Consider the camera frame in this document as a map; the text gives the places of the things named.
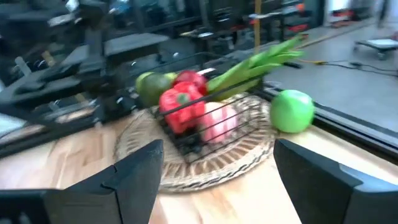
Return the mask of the red bell pepper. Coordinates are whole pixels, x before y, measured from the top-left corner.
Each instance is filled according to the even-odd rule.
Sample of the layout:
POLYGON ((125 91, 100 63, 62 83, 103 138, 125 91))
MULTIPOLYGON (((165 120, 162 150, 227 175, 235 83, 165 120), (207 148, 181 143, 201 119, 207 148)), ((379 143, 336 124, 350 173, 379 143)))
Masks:
MULTIPOLYGON (((180 82, 160 96, 159 110, 167 112, 202 96, 194 83, 180 82)), ((194 128, 204 113, 205 102, 199 101, 166 115, 165 120, 175 134, 182 134, 188 128, 194 128)))

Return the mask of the dark green avocado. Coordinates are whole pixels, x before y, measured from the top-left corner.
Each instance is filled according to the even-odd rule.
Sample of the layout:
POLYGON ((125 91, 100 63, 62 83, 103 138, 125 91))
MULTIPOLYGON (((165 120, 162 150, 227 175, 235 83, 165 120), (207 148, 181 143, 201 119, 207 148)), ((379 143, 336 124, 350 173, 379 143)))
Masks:
POLYGON ((136 92, 145 106, 156 106, 160 96, 172 87, 172 83, 173 81, 162 75, 149 75, 136 82, 136 92))

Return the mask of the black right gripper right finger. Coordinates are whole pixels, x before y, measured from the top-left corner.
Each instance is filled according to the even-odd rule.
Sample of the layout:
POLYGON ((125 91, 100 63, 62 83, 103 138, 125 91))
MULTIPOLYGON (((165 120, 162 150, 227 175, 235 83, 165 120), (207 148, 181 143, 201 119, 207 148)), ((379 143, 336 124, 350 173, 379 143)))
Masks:
POLYGON ((302 224, 398 224, 398 185, 286 139, 273 155, 302 224))

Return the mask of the light green round fruit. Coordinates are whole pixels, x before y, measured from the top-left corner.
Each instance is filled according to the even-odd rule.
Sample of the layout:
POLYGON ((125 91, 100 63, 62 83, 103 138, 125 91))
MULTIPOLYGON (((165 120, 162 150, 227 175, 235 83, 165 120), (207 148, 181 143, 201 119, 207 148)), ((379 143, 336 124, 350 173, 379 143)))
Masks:
POLYGON ((178 76, 178 74, 175 72, 170 72, 170 73, 145 72, 145 73, 140 74, 137 77, 136 82, 142 81, 145 77, 148 77, 149 75, 162 75, 162 76, 168 78, 170 81, 174 81, 176 79, 176 77, 178 76))

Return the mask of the black pegboard workbench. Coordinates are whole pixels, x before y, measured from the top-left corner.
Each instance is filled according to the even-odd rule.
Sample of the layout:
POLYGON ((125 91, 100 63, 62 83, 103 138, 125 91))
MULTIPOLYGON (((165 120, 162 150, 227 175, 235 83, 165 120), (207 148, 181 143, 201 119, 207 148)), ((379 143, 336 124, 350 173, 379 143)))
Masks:
POLYGON ((318 0, 199 0, 201 25, 183 32, 197 45, 212 40, 236 45, 238 34, 252 32, 254 42, 283 42, 319 26, 324 2, 318 0))

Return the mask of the green romaine lettuce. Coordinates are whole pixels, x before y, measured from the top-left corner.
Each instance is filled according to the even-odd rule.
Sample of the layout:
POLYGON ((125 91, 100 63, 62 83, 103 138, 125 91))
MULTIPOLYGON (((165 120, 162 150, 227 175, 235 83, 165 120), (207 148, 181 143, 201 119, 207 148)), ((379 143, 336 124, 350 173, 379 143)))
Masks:
POLYGON ((222 101, 256 86, 263 75, 302 55, 301 51, 294 49, 302 39, 303 35, 298 34, 292 39, 273 45, 270 49, 243 60, 224 74, 212 78, 207 82, 208 94, 215 94, 213 99, 222 101))

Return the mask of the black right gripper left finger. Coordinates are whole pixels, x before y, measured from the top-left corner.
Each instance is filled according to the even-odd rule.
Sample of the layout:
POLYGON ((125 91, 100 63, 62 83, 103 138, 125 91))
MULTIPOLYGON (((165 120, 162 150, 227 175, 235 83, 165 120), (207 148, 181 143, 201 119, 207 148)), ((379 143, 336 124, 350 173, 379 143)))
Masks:
POLYGON ((0 190, 0 224, 148 224, 163 161, 157 139, 64 190, 0 190))

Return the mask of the red apple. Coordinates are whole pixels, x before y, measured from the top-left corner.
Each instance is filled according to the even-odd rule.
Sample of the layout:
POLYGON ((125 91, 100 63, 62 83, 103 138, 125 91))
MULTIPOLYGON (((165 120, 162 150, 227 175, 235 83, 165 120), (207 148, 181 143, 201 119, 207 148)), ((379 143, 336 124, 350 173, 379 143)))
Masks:
POLYGON ((180 82, 191 82, 193 83, 197 90, 202 94, 202 95, 207 95, 207 79, 197 73, 196 71, 193 70, 184 70, 178 74, 176 79, 173 81, 173 86, 180 82))

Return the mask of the round woven placemat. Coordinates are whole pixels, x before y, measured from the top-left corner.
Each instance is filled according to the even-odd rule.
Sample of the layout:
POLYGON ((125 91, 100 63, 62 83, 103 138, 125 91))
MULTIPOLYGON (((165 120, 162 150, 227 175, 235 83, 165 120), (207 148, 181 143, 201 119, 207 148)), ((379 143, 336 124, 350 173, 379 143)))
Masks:
POLYGON ((198 154, 180 154, 159 122, 148 110, 135 112, 114 147, 116 161, 155 139, 164 142, 161 192, 193 192, 213 187, 245 174, 271 156, 278 132, 269 119, 271 104, 243 93, 225 100, 238 112, 239 126, 217 144, 200 143, 198 154))

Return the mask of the black aluminium rig frame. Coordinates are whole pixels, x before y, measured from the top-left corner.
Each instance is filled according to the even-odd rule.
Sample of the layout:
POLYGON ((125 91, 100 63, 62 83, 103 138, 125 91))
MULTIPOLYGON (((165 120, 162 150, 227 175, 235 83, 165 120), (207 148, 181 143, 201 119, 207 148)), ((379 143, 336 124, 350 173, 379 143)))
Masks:
MULTIPOLYGON (((163 132, 175 145, 175 133, 172 131, 171 127, 168 126, 165 116, 199 101, 205 101, 206 99, 206 97, 202 97, 167 112, 152 110, 150 108, 148 108, 147 111, 157 121, 163 132)), ((136 108, 142 108, 144 106, 140 98, 136 98, 135 102, 136 108)), ((88 104, 88 106, 94 110, 97 105, 97 100, 88 104)), ((398 144, 393 144, 373 134, 373 131, 376 130, 375 125, 334 110, 333 108, 323 106, 319 103, 317 103, 315 107, 317 109, 313 118, 315 126, 329 131, 355 146, 364 147, 366 151, 376 156, 390 162, 398 163, 398 144)), ((9 143, 0 143, 0 157, 16 154, 30 147, 38 146, 55 139, 92 128, 95 123, 97 123, 94 111, 92 114, 84 115, 82 118, 66 121, 64 123, 59 123, 56 120, 63 115, 82 109, 84 109, 83 105, 70 105, 58 112, 56 115, 46 117, 42 114, 30 114, 27 110, 20 109, 17 103, 13 103, 11 100, 4 100, 3 95, 0 94, 0 113, 23 119, 29 123, 38 124, 43 127, 43 129, 37 134, 20 137, 9 143)), ((108 123, 125 116, 100 122, 108 123)), ((203 147, 207 145, 209 145, 209 143, 203 141, 203 147)))

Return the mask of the green apple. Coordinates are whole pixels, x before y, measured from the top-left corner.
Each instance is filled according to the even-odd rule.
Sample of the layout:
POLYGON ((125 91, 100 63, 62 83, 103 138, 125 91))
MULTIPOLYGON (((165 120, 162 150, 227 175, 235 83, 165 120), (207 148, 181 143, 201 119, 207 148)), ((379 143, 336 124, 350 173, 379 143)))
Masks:
POLYGON ((271 101, 270 119, 273 127, 284 133, 301 133, 315 116, 312 98, 298 90, 283 90, 271 101))

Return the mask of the grey platform dolly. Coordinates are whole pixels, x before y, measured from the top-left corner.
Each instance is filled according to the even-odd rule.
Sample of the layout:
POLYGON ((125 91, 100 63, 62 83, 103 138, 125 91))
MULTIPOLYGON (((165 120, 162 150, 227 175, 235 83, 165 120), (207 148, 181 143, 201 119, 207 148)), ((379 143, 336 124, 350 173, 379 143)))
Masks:
POLYGON ((360 45, 376 49, 379 60, 385 60, 390 51, 398 50, 398 41, 389 38, 358 40, 353 45, 353 51, 358 51, 360 45))

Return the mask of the pink peach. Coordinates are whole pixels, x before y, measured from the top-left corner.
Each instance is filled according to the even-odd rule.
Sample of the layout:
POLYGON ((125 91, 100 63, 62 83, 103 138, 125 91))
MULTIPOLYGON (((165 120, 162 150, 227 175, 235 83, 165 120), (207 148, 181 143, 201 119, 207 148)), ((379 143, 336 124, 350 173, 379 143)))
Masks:
POLYGON ((231 105, 209 102, 205 104, 205 113, 198 125, 205 142, 216 144, 224 141, 238 125, 237 112, 231 105))

